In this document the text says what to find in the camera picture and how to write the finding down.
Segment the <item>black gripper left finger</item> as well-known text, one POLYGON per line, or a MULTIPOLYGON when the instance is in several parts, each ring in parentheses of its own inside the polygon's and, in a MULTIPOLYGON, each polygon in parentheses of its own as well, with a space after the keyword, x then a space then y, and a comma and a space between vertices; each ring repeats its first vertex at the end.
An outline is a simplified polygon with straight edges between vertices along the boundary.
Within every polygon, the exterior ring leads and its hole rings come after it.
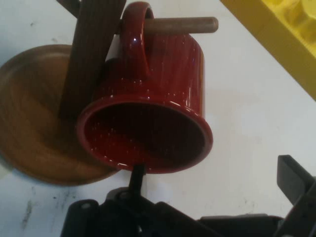
POLYGON ((141 195, 145 166, 134 166, 129 186, 112 190, 99 204, 73 203, 65 220, 67 237, 193 237, 195 220, 165 202, 141 195))

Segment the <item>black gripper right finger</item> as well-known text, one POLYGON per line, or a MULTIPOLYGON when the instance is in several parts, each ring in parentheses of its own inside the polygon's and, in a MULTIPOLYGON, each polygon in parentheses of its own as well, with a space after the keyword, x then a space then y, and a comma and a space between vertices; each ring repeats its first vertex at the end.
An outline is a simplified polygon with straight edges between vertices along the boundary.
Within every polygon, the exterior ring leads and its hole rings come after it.
POLYGON ((314 237, 316 235, 316 178, 292 156, 277 160, 277 185, 293 207, 274 236, 314 237))

